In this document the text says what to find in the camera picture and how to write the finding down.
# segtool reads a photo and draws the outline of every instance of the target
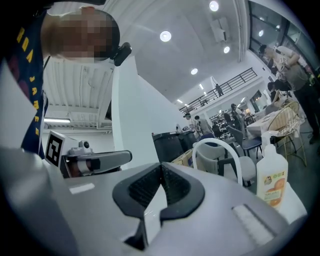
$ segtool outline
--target ceiling light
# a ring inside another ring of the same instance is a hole
[[[48,123],[70,123],[69,119],[45,118],[44,121]]]
[[[209,6],[213,12],[216,12],[219,9],[219,4],[216,1],[212,1]]]
[[[196,73],[198,73],[198,69],[194,68],[191,70],[191,75],[195,75]]]
[[[161,41],[163,42],[168,42],[170,41],[171,39],[171,33],[169,31],[163,31],[161,34],[160,34],[160,39]]]
[[[227,54],[229,51],[230,51],[230,47],[229,47],[229,46],[227,46],[227,47],[225,47],[225,48],[223,49],[223,52],[224,52],[225,54]]]

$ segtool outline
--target balcony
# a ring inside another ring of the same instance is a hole
[[[228,80],[227,82],[220,85],[223,96],[228,95],[233,92],[233,90],[237,89],[238,87],[244,85],[245,83],[249,82],[250,80],[257,77],[257,74],[254,72],[253,68],[249,68],[246,71],[242,72],[241,74],[235,76],[234,78]],[[213,89],[209,91],[206,95],[201,96],[194,100],[193,102],[187,104],[188,106],[185,106],[180,109],[180,111],[183,114],[191,113],[195,110],[200,109],[201,107],[205,106],[206,104],[217,100],[219,98],[219,94],[216,91],[216,89]]]

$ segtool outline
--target woven chair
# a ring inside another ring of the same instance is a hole
[[[305,148],[303,141],[301,139],[299,127],[299,116],[298,116],[298,111],[299,111],[299,103],[296,101],[290,102],[289,104],[285,105],[283,109],[275,116],[275,118],[271,121],[268,131],[278,131],[277,135],[275,135],[278,138],[278,141],[283,141],[283,146],[284,146],[284,152],[285,152],[285,159],[288,160],[288,155],[293,155],[298,158],[300,158],[304,165],[307,166],[307,159],[306,159],[306,154],[305,154]],[[300,144],[301,146],[296,149],[295,143],[293,142],[291,136],[294,133],[298,133],[298,137],[300,139]],[[292,143],[294,147],[293,152],[287,153],[287,143]],[[303,151],[303,156],[297,155],[297,151],[302,148]]]

